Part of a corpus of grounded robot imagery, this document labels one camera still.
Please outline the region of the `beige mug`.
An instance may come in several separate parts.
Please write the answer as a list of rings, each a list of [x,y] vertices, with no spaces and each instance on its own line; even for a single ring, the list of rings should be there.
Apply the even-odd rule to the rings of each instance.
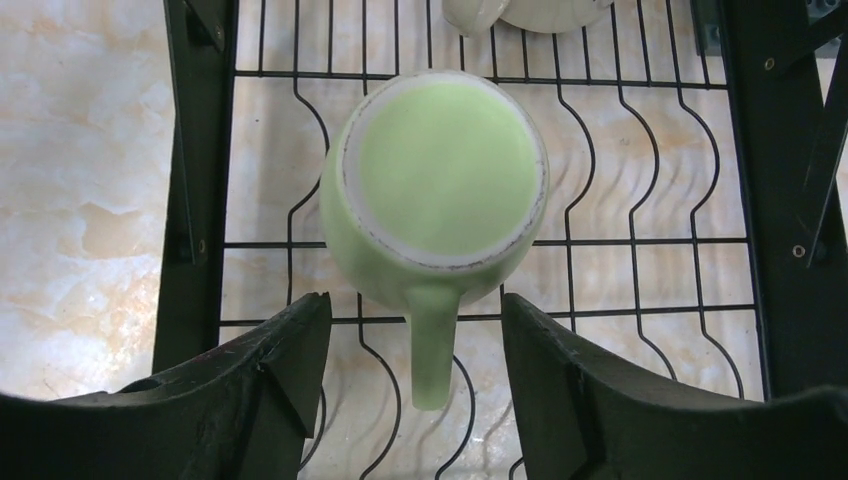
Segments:
[[[498,20],[534,33],[560,34],[607,14],[612,0],[444,0],[445,20],[463,36],[488,31]]]

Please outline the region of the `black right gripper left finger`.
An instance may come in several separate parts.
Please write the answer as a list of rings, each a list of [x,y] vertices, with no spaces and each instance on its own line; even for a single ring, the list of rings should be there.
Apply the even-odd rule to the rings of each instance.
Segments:
[[[114,392],[1,399],[5,479],[293,479],[315,434],[331,301]]]

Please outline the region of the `black wire dish rack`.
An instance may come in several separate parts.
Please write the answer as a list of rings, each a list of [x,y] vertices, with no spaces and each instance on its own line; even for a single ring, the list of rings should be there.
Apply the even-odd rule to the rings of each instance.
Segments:
[[[816,249],[793,215],[808,150],[785,90],[765,106],[725,58],[713,1],[619,1],[562,35],[463,38],[437,1],[170,1],[180,98],[153,368],[247,333],[304,294],[334,324],[302,479],[522,479],[501,293],[464,307],[448,406],[411,405],[408,330],[323,244],[329,142],[395,75],[460,69],[521,101],[547,144],[539,239],[505,290],[646,369],[749,400],[847,380],[847,175],[824,170]]]

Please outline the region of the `green white mug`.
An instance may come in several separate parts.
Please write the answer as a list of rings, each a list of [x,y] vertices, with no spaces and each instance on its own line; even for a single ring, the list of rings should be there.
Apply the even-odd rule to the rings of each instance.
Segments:
[[[417,409],[446,405],[459,310],[526,256],[549,178],[527,111],[457,70],[385,82],[333,141],[319,187],[324,239],[358,293],[404,317]]]

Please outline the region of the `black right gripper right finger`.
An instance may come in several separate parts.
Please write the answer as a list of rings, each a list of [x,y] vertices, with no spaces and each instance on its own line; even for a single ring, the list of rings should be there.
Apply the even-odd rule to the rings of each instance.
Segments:
[[[501,327],[531,479],[843,479],[847,392],[770,402],[633,364],[509,293]]]

